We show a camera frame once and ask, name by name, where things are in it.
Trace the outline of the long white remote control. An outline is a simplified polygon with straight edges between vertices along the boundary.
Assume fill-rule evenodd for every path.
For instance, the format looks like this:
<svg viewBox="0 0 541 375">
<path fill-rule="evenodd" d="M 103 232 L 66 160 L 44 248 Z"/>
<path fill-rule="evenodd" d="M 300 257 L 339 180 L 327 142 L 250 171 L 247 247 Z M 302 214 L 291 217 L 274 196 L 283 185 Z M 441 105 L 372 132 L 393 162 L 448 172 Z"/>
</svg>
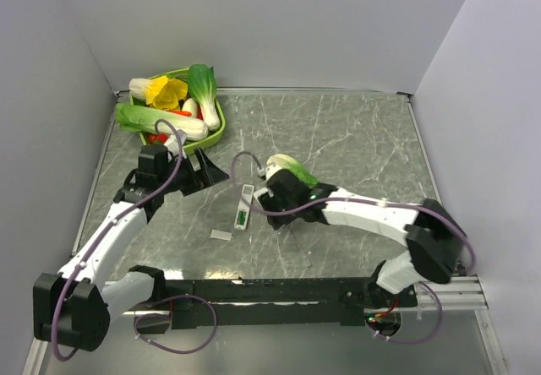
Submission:
<svg viewBox="0 0 541 375">
<path fill-rule="evenodd" d="M 249 222 L 249 214 L 250 214 L 250 205 L 252 204 L 253 196 L 254 196 L 254 185 L 244 184 L 241 190 L 237 213 L 236 213 L 235 221 L 234 221 L 235 230 L 238 230 L 238 231 L 247 230 L 248 222 Z M 237 214 L 240 209 L 247 211 L 246 226 L 243 229 L 240 229 L 239 227 L 236 226 Z"/>
</svg>

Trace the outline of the white battery cover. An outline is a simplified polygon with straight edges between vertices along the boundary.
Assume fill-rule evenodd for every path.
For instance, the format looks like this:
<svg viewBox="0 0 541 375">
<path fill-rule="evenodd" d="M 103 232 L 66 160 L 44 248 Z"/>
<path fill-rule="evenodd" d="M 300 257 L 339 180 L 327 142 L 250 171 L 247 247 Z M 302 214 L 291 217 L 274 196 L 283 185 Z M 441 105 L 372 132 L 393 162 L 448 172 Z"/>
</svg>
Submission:
<svg viewBox="0 0 541 375">
<path fill-rule="evenodd" d="M 210 234 L 211 239 L 221 240 L 221 241 L 231 241 L 232 233 L 227 231 L 218 231 L 213 229 Z"/>
</svg>

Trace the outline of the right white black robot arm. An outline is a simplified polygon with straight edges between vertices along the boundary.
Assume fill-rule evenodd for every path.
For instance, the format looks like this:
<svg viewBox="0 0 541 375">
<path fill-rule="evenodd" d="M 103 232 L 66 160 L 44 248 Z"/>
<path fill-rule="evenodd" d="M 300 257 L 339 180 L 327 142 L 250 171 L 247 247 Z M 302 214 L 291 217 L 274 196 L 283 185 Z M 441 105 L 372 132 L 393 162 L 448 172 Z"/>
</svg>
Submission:
<svg viewBox="0 0 541 375">
<path fill-rule="evenodd" d="M 431 198 L 421 204 L 389 203 L 317 180 L 305 182 L 285 168 L 269 173 L 254 195 L 275 229 L 301 219 L 352 227 L 404 246 L 404 253 L 380 263 L 372 274 L 369 296 L 379 306 L 418 282 L 450 283 L 462 253 L 463 230 Z"/>
</svg>

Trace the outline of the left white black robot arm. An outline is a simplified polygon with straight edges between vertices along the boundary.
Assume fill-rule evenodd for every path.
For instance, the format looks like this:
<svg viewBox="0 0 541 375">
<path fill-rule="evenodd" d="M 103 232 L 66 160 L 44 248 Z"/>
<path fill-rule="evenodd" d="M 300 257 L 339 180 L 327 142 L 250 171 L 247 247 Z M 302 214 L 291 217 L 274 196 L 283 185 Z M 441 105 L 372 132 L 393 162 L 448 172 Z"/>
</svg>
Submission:
<svg viewBox="0 0 541 375">
<path fill-rule="evenodd" d="M 199 168 L 161 144 L 141 148 L 138 165 L 117 191 L 94 235 L 56 274 L 41 274 L 33 285 L 33 330 L 38 340 L 94 351 L 111 323 L 140 303 L 149 309 L 167 299 L 164 273 L 133 267 L 118 283 L 106 284 L 128 245 L 150 222 L 169 193 L 184 196 L 226 181 L 229 176 L 202 149 Z"/>
</svg>

